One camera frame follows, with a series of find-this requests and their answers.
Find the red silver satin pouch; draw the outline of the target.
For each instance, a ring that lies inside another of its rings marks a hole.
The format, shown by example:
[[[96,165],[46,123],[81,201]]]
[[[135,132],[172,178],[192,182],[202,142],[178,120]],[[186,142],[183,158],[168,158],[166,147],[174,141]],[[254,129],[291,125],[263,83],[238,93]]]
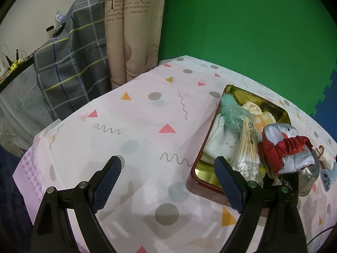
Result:
[[[272,176],[315,166],[311,141],[286,123],[266,125],[262,131],[262,140],[258,143],[258,151]]]

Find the white ribbed sock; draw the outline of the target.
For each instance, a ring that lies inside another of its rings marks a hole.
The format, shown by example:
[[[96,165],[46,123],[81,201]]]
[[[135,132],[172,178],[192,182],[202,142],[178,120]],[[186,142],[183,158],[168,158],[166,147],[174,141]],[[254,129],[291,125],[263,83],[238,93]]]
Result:
[[[218,114],[215,117],[206,145],[203,148],[201,160],[213,165],[217,157],[223,156],[231,164],[237,145],[237,139],[233,132],[226,127],[224,117]]]

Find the stainless steel bowl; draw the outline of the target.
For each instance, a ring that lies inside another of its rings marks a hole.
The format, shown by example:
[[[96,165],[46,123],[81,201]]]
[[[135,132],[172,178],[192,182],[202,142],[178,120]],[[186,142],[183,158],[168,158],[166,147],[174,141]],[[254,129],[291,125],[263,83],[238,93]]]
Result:
[[[315,158],[315,165],[308,166],[299,172],[298,195],[306,196],[310,193],[312,186],[320,174],[319,161]]]

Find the gold red tin box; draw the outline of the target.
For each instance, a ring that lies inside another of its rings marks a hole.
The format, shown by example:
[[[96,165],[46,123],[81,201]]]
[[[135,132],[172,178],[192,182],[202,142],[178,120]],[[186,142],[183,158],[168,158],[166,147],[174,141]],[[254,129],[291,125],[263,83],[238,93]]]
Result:
[[[211,127],[186,181],[187,189],[203,198],[228,205],[214,173],[214,160],[222,156],[245,180],[262,184],[270,171],[258,154],[262,131],[271,123],[290,124],[285,109],[234,85],[227,85]]]

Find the light blue towel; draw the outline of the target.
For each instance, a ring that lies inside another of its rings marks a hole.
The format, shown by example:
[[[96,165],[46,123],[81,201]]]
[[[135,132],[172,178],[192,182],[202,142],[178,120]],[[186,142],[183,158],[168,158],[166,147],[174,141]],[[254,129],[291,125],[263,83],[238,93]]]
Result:
[[[325,191],[329,191],[334,181],[336,181],[337,165],[333,163],[332,170],[322,169],[320,172]]]

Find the cream cloth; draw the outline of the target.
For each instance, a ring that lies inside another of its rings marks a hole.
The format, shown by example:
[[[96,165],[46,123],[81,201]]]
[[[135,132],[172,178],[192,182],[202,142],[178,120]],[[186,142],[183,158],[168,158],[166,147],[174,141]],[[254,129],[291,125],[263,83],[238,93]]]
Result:
[[[267,125],[276,123],[274,116],[269,112],[264,113],[258,105],[250,101],[244,103],[242,107],[255,116],[254,125],[257,130],[257,136],[259,140],[262,140],[263,129]]]

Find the teal green cloth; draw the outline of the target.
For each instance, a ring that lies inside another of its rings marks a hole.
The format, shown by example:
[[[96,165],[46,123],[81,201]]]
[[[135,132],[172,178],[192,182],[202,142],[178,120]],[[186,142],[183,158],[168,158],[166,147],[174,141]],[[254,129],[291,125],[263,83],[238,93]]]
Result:
[[[221,98],[220,112],[225,119],[225,125],[234,134],[242,130],[243,118],[245,117],[244,108],[239,106],[231,94],[223,94]]]

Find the patterned pink tablecloth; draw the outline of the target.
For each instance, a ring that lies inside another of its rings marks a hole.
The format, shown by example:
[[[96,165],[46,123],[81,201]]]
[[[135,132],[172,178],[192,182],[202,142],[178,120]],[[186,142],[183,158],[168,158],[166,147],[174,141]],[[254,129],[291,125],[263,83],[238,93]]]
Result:
[[[285,109],[301,135],[336,157],[336,141],[290,101],[242,74],[183,56],[35,136],[13,175],[30,218],[48,187],[73,188],[116,155],[122,172],[97,217],[118,252],[218,252],[238,213],[190,193],[186,180],[227,85]]]

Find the white folded sock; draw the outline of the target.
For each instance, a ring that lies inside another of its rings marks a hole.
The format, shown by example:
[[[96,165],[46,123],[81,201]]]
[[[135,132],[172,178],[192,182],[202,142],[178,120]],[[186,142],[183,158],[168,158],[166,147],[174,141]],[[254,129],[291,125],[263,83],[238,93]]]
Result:
[[[334,167],[334,156],[325,150],[324,146],[322,145],[315,149],[315,153],[323,168],[331,171]]]

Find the blue foam mat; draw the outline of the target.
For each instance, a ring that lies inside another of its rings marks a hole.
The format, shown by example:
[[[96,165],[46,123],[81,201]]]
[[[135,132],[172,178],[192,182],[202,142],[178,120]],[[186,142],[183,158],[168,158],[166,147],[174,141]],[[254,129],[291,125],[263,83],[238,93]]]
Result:
[[[324,89],[325,98],[315,107],[316,113],[312,118],[318,122],[336,140],[337,108],[336,108],[336,71],[331,74],[332,84]]]

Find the grey plaid cloth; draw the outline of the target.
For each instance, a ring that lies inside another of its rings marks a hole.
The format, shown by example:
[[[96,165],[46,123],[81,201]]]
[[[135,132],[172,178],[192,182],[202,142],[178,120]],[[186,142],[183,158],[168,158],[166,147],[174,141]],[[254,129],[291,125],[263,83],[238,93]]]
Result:
[[[104,28],[104,0],[75,0],[34,54],[43,101],[53,120],[112,90]]]

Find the green foam mat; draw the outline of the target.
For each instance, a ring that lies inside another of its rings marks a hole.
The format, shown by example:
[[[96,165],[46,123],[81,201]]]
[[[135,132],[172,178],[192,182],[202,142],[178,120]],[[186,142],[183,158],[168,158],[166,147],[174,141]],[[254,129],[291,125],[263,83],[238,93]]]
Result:
[[[165,0],[160,59],[190,55],[267,86],[308,114],[336,67],[320,0]]]

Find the beige leaf print curtain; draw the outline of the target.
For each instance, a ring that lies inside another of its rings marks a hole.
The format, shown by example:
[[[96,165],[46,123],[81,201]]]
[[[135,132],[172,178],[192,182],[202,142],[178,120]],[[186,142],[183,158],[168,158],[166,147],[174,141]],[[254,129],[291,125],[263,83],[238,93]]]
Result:
[[[113,88],[158,65],[165,0],[104,0],[104,27]]]

